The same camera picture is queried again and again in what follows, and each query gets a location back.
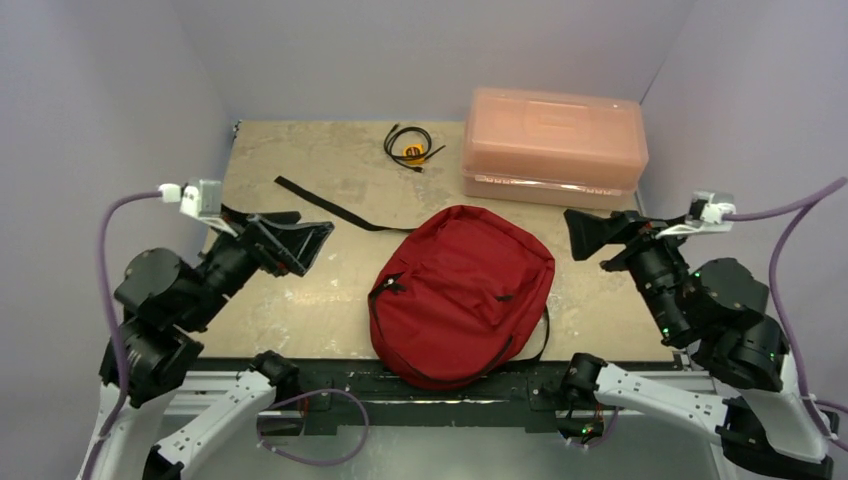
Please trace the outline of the red student backpack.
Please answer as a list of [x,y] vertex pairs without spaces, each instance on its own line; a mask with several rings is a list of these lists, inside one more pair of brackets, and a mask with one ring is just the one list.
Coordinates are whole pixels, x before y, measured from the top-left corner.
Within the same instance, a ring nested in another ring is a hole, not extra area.
[[366,304],[373,350],[408,384],[471,384],[513,360],[549,318],[555,257],[533,234],[470,205],[401,232]]

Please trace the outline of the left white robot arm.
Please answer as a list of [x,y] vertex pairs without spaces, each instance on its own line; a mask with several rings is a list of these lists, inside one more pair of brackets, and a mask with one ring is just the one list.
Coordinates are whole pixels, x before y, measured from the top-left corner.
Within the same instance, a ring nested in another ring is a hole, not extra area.
[[98,236],[99,289],[109,343],[99,370],[100,410],[81,479],[140,472],[145,456],[121,463],[108,457],[126,444],[122,427],[165,406],[183,384],[203,350],[191,333],[205,331],[256,272],[305,275],[334,230],[330,222],[303,223],[297,212],[243,213],[225,205],[209,211],[184,208],[183,214],[216,234],[200,264],[193,267],[168,249],[145,250],[112,290],[105,241],[119,206],[109,207]]

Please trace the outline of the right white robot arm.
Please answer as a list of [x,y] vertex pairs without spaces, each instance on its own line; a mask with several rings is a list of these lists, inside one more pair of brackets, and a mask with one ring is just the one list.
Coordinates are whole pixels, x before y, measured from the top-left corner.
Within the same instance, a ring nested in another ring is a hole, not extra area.
[[689,349],[696,365],[736,391],[733,398],[695,394],[577,353],[561,381],[570,406],[596,403],[658,417],[703,436],[731,463],[760,475],[832,477],[828,444],[837,420],[806,404],[788,334],[766,312],[766,284],[730,257],[691,269],[680,248],[696,229],[681,217],[652,219],[628,210],[604,218],[569,209],[564,219],[572,257],[584,261],[604,246],[618,246],[601,267],[629,273],[662,343]]

